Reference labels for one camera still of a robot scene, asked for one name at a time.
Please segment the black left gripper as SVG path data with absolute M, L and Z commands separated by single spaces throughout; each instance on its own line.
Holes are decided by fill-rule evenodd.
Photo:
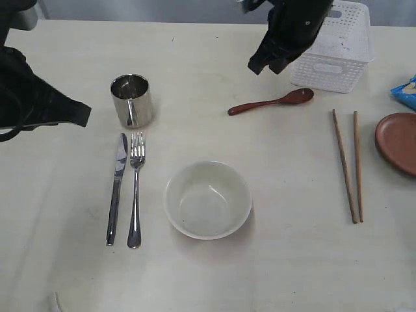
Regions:
M 1 129 L 19 133 L 60 123 L 86 127 L 91 110 L 39 78 L 20 51 L 1 48 Z

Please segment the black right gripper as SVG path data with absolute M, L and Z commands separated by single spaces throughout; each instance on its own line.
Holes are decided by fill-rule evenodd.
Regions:
M 248 68 L 259 75 L 264 67 L 280 74 L 316 40 L 332 1 L 271 1 L 268 30 L 250 57 Z

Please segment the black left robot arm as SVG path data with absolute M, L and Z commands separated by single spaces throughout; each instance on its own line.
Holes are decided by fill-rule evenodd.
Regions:
M 39 126 L 69 123 L 86 127 L 91 108 L 65 96 L 37 76 L 25 55 L 5 45 L 9 30 L 33 29 L 36 1 L 1 1 L 1 141 Z

